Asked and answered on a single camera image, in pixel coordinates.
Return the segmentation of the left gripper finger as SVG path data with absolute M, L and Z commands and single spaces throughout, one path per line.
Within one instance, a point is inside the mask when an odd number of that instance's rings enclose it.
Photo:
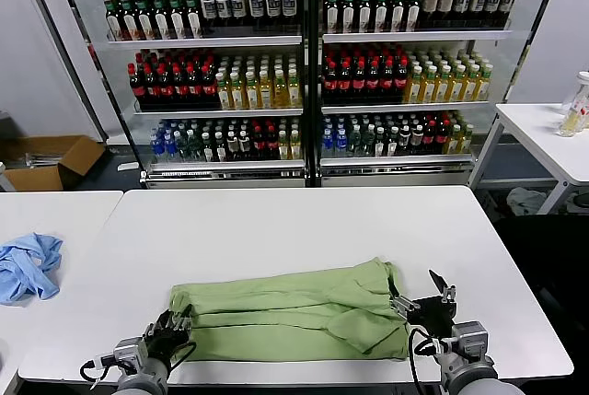
M 192 320 L 192 304 L 188 304 L 184 309 L 175 312 L 173 316 L 173 329 L 175 331 L 190 331 Z
M 174 314 L 169 309 L 162 312 L 155 322 L 150 323 L 146 330 L 146 335 L 163 335 L 165 332 L 174 330 Z

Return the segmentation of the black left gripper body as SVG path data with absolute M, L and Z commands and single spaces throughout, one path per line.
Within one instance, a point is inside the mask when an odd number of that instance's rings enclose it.
M 190 342 L 191 321 L 179 319 L 171 325 L 150 323 L 144 332 L 144 342 L 149 358 L 170 362 L 175 354 L 185 349 Z

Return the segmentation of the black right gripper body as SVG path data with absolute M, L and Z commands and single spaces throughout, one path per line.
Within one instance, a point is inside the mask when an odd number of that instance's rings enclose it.
M 441 296 L 429 296 L 412 302 L 407 321 L 421 326 L 431 336 L 450 336 L 456 315 L 456 302 L 443 300 Z

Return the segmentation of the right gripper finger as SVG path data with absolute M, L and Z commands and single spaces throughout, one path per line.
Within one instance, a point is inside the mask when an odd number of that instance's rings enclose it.
M 433 270 L 429 270 L 429 275 L 439 293 L 439 296 L 436 296 L 434 301 L 442 305 L 455 304 L 456 287 L 454 285 L 449 285 L 440 274 Z
M 409 298 L 403 296 L 395 285 L 392 278 L 387 279 L 388 289 L 390 294 L 390 306 L 397 311 L 401 317 L 408 317 L 415 310 L 420 308 L 420 305 Z

